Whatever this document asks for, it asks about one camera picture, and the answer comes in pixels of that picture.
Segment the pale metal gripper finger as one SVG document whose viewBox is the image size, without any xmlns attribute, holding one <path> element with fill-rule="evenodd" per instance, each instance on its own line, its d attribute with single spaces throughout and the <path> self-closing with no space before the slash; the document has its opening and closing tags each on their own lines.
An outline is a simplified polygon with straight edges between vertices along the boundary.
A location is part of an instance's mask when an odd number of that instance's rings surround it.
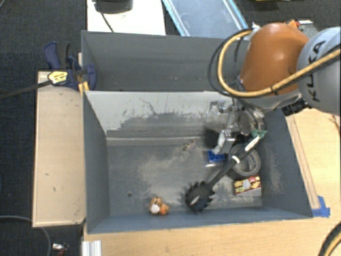
<svg viewBox="0 0 341 256">
<path fill-rule="evenodd" d="M 227 154 L 232 147 L 232 134 L 229 131 L 221 131 L 218 136 L 214 154 Z"/>
<path fill-rule="evenodd" d="M 205 167 L 220 167 L 223 166 L 224 162 L 229 160 L 230 151 L 227 154 L 214 154 L 214 149 L 207 150 L 205 155 L 208 158 L 208 161 L 205 164 Z"/>
</svg>

